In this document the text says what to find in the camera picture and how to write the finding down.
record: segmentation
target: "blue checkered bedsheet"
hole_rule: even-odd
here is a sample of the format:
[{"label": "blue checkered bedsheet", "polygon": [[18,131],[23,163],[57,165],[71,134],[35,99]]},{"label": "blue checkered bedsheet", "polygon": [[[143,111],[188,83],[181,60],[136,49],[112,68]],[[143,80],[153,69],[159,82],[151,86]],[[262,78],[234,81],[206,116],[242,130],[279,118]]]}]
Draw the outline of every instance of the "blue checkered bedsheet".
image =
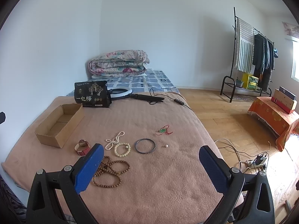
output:
[{"label": "blue checkered bedsheet", "polygon": [[148,92],[153,89],[155,92],[176,92],[178,89],[167,78],[163,71],[146,71],[145,76],[137,77],[110,77],[91,79],[89,81],[103,81],[108,82],[108,89],[110,87],[130,87],[133,93]]}]

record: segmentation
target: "silver bolt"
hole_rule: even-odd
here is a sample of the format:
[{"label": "silver bolt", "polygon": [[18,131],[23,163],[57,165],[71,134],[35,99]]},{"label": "silver bolt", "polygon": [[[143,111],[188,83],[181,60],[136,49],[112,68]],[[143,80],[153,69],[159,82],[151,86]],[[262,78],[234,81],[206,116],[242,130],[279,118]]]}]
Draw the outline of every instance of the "silver bolt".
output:
[{"label": "silver bolt", "polygon": [[232,171],[233,173],[238,173],[238,172],[240,172],[240,170],[239,170],[238,168],[236,168],[236,167],[233,167],[233,168],[231,169],[231,171]]},{"label": "silver bolt", "polygon": [[44,172],[44,170],[43,169],[40,169],[40,170],[38,170],[36,173],[37,174],[42,174]]},{"label": "silver bolt", "polygon": [[64,167],[64,170],[66,172],[71,171],[72,170],[72,166],[71,165],[67,165],[67,166]]}]

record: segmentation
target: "baseboard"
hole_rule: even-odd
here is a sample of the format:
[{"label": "baseboard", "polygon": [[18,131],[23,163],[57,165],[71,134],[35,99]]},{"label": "baseboard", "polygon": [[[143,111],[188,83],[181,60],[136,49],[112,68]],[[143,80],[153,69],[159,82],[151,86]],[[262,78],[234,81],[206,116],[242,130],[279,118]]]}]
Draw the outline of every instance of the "baseboard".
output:
[{"label": "baseboard", "polygon": [[211,91],[220,91],[220,88],[213,88],[213,87],[192,87],[192,86],[175,86],[176,88],[181,89],[200,89],[200,90],[211,90]]}]

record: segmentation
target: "white bead necklace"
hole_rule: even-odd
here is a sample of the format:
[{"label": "white bead necklace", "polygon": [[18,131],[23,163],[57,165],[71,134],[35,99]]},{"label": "white bead necklace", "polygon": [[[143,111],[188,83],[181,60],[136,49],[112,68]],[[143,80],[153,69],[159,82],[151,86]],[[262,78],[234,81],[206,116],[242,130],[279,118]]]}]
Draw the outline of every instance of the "white bead necklace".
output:
[{"label": "white bead necklace", "polygon": [[[118,146],[121,146],[121,145],[125,145],[126,149],[128,149],[128,151],[126,153],[124,153],[124,154],[118,154],[117,153],[117,148],[118,148]],[[118,157],[124,157],[124,156],[126,156],[126,155],[128,155],[130,153],[130,150],[131,150],[131,146],[130,146],[129,143],[124,143],[124,142],[123,143],[118,143],[118,144],[115,145],[114,154],[116,156],[118,156]]]},{"label": "white bead necklace", "polygon": [[123,136],[124,134],[125,134],[125,132],[124,132],[124,131],[121,131],[121,132],[119,132],[118,135],[117,135],[115,138],[113,138],[112,140],[106,139],[106,142],[108,142],[108,144],[105,146],[105,149],[106,149],[106,150],[110,150],[110,149],[113,147],[113,144],[118,144],[118,143],[119,143],[119,138],[120,138],[121,136]]}]

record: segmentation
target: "black metal clothes rack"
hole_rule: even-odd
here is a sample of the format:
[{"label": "black metal clothes rack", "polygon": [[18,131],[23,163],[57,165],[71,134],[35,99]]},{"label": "black metal clothes rack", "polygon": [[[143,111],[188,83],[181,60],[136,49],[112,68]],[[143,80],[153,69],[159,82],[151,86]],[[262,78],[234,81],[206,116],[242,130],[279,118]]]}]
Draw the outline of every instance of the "black metal clothes rack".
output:
[{"label": "black metal clothes rack", "polygon": [[[240,93],[235,93],[235,90],[238,89],[238,90],[243,90],[243,91],[249,91],[249,92],[253,92],[253,93],[259,93],[259,97],[262,95],[262,94],[266,94],[266,95],[269,95],[271,97],[271,94],[272,94],[272,91],[270,88],[269,89],[269,93],[268,91],[264,91],[262,90],[261,88],[260,89],[256,89],[256,90],[250,90],[250,89],[246,89],[246,88],[243,88],[243,87],[238,87],[236,86],[236,81],[235,79],[233,79],[231,77],[232,73],[233,73],[233,68],[234,68],[234,59],[235,59],[235,48],[236,48],[236,19],[238,18],[236,16],[236,9],[234,7],[234,15],[235,15],[235,26],[233,26],[233,28],[235,29],[235,43],[234,43],[234,55],[233,55],[233,62],[231,64],[231,74],[229,76],[225,76],[223,78],[223,81],[222,81],[222,87],[221,87],[221,91],[220,91],[220,95],[225,95],[226,97],[228,97],[230,99],[230,103],[232,102],[233,99],[239,99],[239,100],[250,100],[250,101],[253,101],[253,99],[244,99],[244,98],[234,98],[234,95],[239,95],[239,96],[252,96],[252,97],[255,97],[254,95],[246,95],[246,94],[240,94]],[[254,30],[258,33],[258,34],[261,34],[262,36],[264,36],[267,40],[269,40],[265,35],[263,35],[259,30],[257,30],[256,28],[254,28]],[[225,80],[229,78],[233,81],[233,83],[228,83],[226,82]],[[231,87],[233,90],[231,93],[227,93],[227,94],[231,94],[231,96],[228,96],[226,93],[223,92],[223,87],[224,87],[224,84],[228,85],[229,87]]]}]

